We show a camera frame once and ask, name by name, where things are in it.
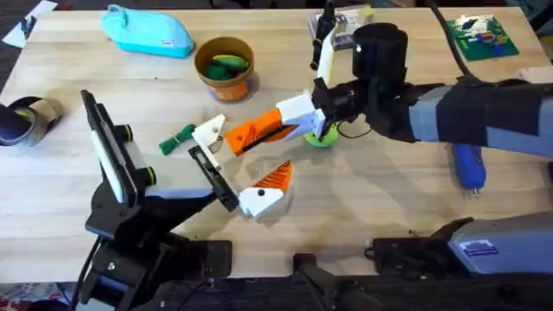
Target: orange cup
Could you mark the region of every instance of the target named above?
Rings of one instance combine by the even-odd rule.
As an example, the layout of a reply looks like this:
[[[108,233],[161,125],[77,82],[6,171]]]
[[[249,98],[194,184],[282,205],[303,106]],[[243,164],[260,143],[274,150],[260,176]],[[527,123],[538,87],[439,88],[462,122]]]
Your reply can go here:
[[[215,55],[228,54],[241,57],[250,64],[245,72],[229,80],[209,79],[204,68],[211,63]],[[251,91],[253,76],[253,52],[244,41],[233,37],[218,37],[204,43],[196,52],[194,65],[200,79],[207,84],[210,93],[220,101],[244,99]]]

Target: sticker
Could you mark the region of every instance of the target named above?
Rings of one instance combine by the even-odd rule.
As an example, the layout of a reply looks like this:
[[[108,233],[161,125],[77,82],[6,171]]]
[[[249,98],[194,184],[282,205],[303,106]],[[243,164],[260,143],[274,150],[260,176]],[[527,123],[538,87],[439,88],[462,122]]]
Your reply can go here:
[[[499,254],[498,249],[490,241],[484,239],[462,242],[459,243],[459,246],[469,257]]]
[[[164,47],[173,47],[174,41],[173,40],[162,40],[162,45]]]

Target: green ball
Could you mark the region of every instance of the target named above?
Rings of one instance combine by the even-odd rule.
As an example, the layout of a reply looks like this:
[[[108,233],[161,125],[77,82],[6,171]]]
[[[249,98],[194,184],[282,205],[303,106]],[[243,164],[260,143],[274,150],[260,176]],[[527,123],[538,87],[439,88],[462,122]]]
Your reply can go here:
[[[310,144],[318,148],[324,148],[332,145],[338,140],[338,130],[336,130],[336,124],[334,124],[328,133],[321,139],[317,138],[313,132],[309,132],[303,135],[303,138]]]

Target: orange object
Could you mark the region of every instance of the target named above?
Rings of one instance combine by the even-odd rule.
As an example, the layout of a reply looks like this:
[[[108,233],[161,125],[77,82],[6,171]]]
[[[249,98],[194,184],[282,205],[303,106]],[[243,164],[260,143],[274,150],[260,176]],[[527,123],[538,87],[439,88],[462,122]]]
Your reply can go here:
[[[286,193],[292,175],[292,162],[286,161],[283,165],[266,175],[261,181],[258,181],[254,187],[281,189]]]
[[[231,146],[232,152],[236,156],[242,155],[245,146],[256,142],[258,139],[282,127],[282,117],[278,108],[274,108],[263,114],[255,121],[248,121],[225,134],[225,140]],[[274,142],[288,135],[296,126],[289,126],[275,135],[267,138],[265,142]]]

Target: wire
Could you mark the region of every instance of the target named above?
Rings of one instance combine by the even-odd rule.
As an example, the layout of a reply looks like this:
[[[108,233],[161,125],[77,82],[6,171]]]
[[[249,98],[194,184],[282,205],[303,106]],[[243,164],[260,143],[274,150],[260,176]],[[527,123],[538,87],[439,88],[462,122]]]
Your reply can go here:
[[[192,295],[194,293],[196,293],[198,291],[198,289],[200,289],[202,286],[206,286],[206,285],[210,285],[210,283],[209,282],[201,282],[200,284],[196,285],[195,288],[191,289],[190,293],[188,293],[188,295],[184,298],[184,300],[181,302],[181,305],[176,309],[176,311],[180,311],[182,308],[184,308],[184,305],[187,304],[188,300],[190,300],[190,297],[192,297]]]
[[[340,122],[338,122],[338,124],[336,125],[336,130],[338,131],[338,134],[340,134],[341,136],[343,136],[343,137],[345,137],[345,138],[350,138],[350,139],[359,138],[359,137],[363,137],[363,136],[369,134],[370,132],[372,132],[372,129],[369,129],[368,131],[363,132],[363,133],[358,134],[358,135],[355,135],[355,136],[346,135],[346,134],[344,134],[344,132],[342,132],[342,131],[340,130],[340,127],[341,127],[341,125],[342,125],[344,122],[346,122],[346,121],[340,121]]]
[[[467,65],[465,65],[465,62],[461,58],[459,51],[455,47],[455,42],[454,42],[453,36],[451,35],[451,30],[449,30],[449,26],[446,23],[446,20],[443,18],[442,13],[438,9],[438,6],[435,4],[433,0],[426,0],[426,4],[430,7],[430,9],[432,10],[432,13],[434,13],[435,18],[438,19],[440,26],[442,26],[443,32],[446,35],[446,39],[448,40],[449,49],[451,49],[451,53],[453,54],[453,58],[455,59],[457,66],[459,67],[463,75],[474,76],[468,69]]]
[[[101,240],[102,238],[100,236],[96,237],[96,241],[92,245],[92,248],[90,249],[90,252],[86,257],[85,264],[83,264],[83,268],[80,270],[79,278],[77,279],[77,283],[75,284],[75,289],[73,291],[73,297],[71,298],[71,304],[69,305],[69,311],[74,311],[77,308],[77,304],[79,304],[80,287],[82,286],[83,281],[85,280],[85,274],[88,271],[88,267],[90,266],[92,257],[96,253],[96,250],[98,249]]]
[[[57,287],[58,290],[61,292],[61,294],[63,295],[63,299],[66,300],[67,305],[70,305],[71,302],[69,301],[69,298],[67,298],[67,293],[66,293],[65,289],[61,287],[61,284],[59,282],[56,282],[55,287]]]

